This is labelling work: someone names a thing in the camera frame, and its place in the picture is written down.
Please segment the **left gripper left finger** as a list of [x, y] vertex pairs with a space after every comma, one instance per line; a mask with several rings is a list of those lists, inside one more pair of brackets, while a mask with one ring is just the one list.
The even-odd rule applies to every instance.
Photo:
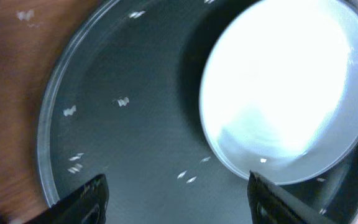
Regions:
[[98, 174], [26, 224], [105, 224], [109, 188]]

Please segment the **white plate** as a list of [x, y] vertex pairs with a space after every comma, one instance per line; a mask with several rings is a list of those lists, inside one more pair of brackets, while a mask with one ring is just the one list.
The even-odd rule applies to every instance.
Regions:
[[223, 30], [200, 84], [203, 132], [220, 162], [284, 185], [358, 145], [358, 9], [257, 1]]

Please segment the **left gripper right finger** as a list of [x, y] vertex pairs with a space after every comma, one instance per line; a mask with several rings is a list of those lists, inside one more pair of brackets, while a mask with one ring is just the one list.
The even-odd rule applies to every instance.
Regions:
[[334, 224], [257, 172], [250, 172], [247, 196], [253, 224]]

